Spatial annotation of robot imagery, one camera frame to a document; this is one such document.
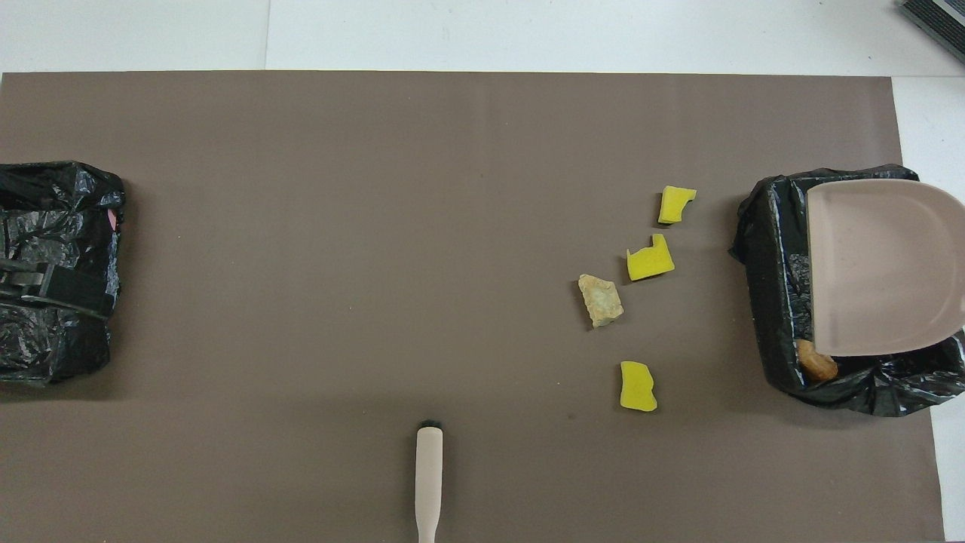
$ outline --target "brown mat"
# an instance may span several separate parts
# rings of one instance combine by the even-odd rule
[[[0,540],[415,541],[427,417],[440,543],[943,537],[928,414],[770,388],[726,252],[758,179],[900,162],[888,79],[5,74],[0,138],[130,194],[111,365],[4,392]],[[652,232],[677,270],[628,285]]]

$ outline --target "yellow object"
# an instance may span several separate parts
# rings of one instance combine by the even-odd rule
[[[627,409],[653,411],[657,409],[657,398],[653,395],[653,376],[650,368],[640,362],[620,363],[623,375],[623,388],[620,391],[620,405]]]
[[[630,280],[653,277],[673,269],[674,260],[670,257],[663,234],[653,235],[653,247],[644,247],[633,254],[626,251],[626,271],[630,274]]]
[[[660,197],[660,218],[662,224],[674,224],[683,220],[683,207],[687,202],[697,197],[693,188],[679,186],[664,186],[663,196]]]

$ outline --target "brush handle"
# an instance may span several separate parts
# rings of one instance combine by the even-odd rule
[[[416,527],[419,543],[434,543],[442,509],[442,430],[416,434]]]

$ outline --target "black plastic bag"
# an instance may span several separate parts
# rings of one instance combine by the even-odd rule
[[[0,381],[56,383],[108,362],[123,219],[112,173],[0,164]]]
[[[965,334],[961,331],[908,353],[835,357],[838,377],[814,385],[801,372],[794,344],[795,339],[813,341],[805,193],[823,183],[872,178],[917,181],[918,175],[888,164],[858,171],[819,169],[761,180],[738,208],[731,255],[746,267],[768,383],[823,408],[904,416],[965,390]]]

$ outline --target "beige dustpan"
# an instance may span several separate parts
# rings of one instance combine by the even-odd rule
[[[965,206],[904,180],[808,191],[814,346],[832,356],[933,345],[965,326]]]

